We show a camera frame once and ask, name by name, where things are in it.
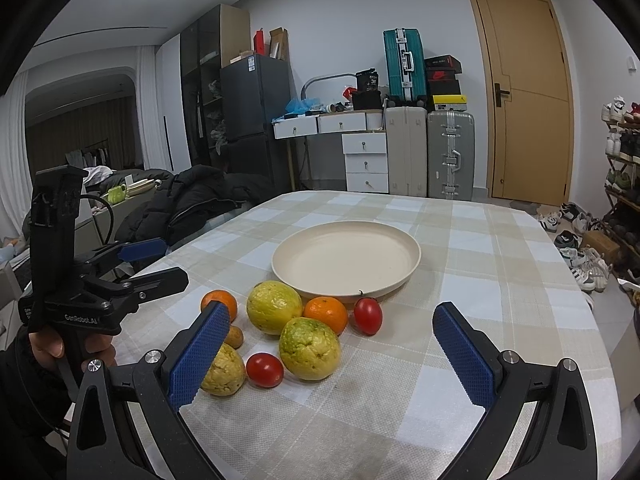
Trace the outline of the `orange mandarin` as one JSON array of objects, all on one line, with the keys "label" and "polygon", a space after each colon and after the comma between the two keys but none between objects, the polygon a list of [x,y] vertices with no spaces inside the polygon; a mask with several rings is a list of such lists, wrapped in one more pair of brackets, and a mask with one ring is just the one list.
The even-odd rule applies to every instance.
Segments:
[{"label": "orange mandarin", "polygon": [[233,323],[235,321],[238,316],[238,303],[230,292],[222,289],[215,289],[210,292],[206,292],[201,300],[201,310],[204,311],[211,302],[224,304],[228,309],[230,322]]},{"label": "orange mandarin", "polygon": [[327,326],[337,336],[344,332],[348,324],[348,312],[340,300],[333,297],[316,297],[306,303],[303,310],[305,318],[313,318]]}]

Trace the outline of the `small brown longan fruit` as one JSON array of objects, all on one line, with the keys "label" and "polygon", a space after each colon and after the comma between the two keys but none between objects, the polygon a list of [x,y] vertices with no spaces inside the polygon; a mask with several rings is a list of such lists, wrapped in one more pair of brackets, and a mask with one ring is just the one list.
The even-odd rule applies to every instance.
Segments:
[{"label": "small brown longan fruit", "polygon": [[231,325],[229,333],[226,338],[224,338],[224,342],[228,344],[231,348],[238,350],[242,347],[244,342],[244,335],[242,330],[238,326]]}]

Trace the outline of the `wrinkled yellow guava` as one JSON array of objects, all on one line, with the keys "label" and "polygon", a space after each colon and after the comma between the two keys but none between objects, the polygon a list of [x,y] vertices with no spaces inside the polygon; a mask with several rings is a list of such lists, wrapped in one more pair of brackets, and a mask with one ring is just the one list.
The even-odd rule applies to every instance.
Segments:
[{"label": "wrinkled yellow guava", "polygon": [[245,365],[239,353],[225,342],[201,382],[212,396],[233,396],[246,381]]}]

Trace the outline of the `red tomato front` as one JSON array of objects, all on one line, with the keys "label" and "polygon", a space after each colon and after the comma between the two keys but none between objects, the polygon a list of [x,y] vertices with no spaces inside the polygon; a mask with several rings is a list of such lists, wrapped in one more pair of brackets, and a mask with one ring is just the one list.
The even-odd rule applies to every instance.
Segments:
[{"label": "red tomato front", "polygon": [[278,358],[266,352],[254,353],[246,361],[246,372],[250,381],[260,388],[274,388],[280,385],[284,368]]}]

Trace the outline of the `yellow-green guava front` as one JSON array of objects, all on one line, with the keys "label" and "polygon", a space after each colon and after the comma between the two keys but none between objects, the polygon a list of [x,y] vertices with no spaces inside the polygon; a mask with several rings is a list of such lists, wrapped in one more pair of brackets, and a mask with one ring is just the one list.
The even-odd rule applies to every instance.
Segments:
[{"label": "yellow-green guava front", "polygon": [[331,327],[314,318],[292,318],[280,335],[279,356],[300,380],[318,382],[332,375],[341,362],[341,345]]}]

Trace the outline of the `red tomato with stem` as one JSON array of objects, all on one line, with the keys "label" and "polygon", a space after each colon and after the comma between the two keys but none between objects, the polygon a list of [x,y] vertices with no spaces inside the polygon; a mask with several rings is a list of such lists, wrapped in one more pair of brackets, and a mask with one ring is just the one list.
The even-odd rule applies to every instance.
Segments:
[{"label": "red tomato with stem", "polygon": [[352,320],[361,333],[366,336],[375,335],[383,324],[383,311],[378,300],[360,290],[352,308]]}]

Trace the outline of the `black jacket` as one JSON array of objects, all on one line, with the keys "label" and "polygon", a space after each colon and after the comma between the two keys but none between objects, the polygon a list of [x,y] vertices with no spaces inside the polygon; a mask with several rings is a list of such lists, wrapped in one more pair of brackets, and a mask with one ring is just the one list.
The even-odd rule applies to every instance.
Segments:
[{"label": "black jacket", "polygon": [[226,174],[194,166],[163,181],[153,197],[122,220],[118,242],[161,238],[169,246],[204,228],[210,219],[247,204],[257,206],[276,196],[276,188],[259,174]]}]

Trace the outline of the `checked beige tablecloth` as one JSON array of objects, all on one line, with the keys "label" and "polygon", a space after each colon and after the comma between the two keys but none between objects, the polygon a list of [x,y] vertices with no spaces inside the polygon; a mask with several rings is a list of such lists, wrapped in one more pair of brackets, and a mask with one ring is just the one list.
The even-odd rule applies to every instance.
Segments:
[{"label": "checked beige tablecloth", "polygon": [[222,289],[239,357],[279,385],[196,386],[179,417],[205,466],[178,467],[137,417],[152,475],[205,479],[608,479],[620,404],[592,311],[537,221],[492,205],[288,193],[145,270],[178,294],[122,320],[119,365],[168,346]]}]

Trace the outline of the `cream round plate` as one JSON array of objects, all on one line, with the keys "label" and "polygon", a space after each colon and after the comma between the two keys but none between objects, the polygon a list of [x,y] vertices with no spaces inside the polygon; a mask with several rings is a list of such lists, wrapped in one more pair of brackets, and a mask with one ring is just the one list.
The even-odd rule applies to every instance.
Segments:
[{"label": "cream round plate", "polygon": [[337,221],[289,236],[274,251],[271,269],[305,297],[350,304],[394,292],[410,280],[421,259],[419,243],[396,226]]}]

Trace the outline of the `black refrigerator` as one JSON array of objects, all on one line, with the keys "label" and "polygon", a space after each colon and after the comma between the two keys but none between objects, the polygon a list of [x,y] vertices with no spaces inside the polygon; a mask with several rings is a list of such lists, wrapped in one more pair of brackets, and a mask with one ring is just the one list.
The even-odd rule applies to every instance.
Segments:
[{"label": "black refrigerator", "polygon": [[258,174],[277,193],[290,192],[288,148],[272,124],[291,99],[288,63],[254,54],[224,67],[220,76],[228,171]]}]

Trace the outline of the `wooden shoe rack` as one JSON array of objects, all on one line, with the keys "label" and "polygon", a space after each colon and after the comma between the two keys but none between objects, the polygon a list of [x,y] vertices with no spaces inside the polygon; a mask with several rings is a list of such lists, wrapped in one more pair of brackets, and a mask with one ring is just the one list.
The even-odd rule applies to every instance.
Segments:
[{"label": "wooden shoe rack", "polygon": [[611,209],[603,225],[617,244],[616,266],[625,278],[639,281],[639,104],[622,96],[603,105],[602,122],[608,127],[605,157],[608,174],[604,192]]}]

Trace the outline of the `white drawer desk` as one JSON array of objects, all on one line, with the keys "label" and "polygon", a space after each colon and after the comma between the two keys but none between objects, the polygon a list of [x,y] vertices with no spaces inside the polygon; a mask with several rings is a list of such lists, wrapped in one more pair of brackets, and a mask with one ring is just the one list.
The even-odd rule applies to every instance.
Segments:
[{"label": "white drawer desk", "polygon": [[345,164],[346,190],[356,193],[390,192],[382,110],[297,115],[277,119],[273,124],[273,132],[277,140],[338,134]]}]

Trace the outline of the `silver aluminium suitcase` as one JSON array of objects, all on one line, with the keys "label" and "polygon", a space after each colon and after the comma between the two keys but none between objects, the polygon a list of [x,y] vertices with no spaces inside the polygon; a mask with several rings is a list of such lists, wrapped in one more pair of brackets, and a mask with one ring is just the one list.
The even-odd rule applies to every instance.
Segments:
[{"label": "silver aluminium suitcase", "polygon": [[435,110],[427,115],[428,196],[472,200],[475,125],[467,112]]}]

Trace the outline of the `stack of shoe boxes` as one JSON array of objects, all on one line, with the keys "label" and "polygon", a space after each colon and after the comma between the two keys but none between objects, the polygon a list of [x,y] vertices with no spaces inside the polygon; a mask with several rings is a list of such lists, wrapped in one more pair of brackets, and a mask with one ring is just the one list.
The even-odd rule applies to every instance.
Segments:
[{"label": "stack of shoe boxes", "polygon": [[462,74],[460,61],[450,54],[426,58],[425,73],[430,85],[435,110],[465,112],[468,100],[462,93],[458,76]]}]

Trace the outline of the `wooden door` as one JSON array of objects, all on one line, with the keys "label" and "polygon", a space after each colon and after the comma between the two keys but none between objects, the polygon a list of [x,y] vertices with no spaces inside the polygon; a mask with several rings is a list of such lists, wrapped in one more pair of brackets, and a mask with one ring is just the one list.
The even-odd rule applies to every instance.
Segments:
[{"label": "wooden door", "polygon": [[486,79],[489,195],[559,206],[568,199],[574,103],[551,0],[470,0]]}]

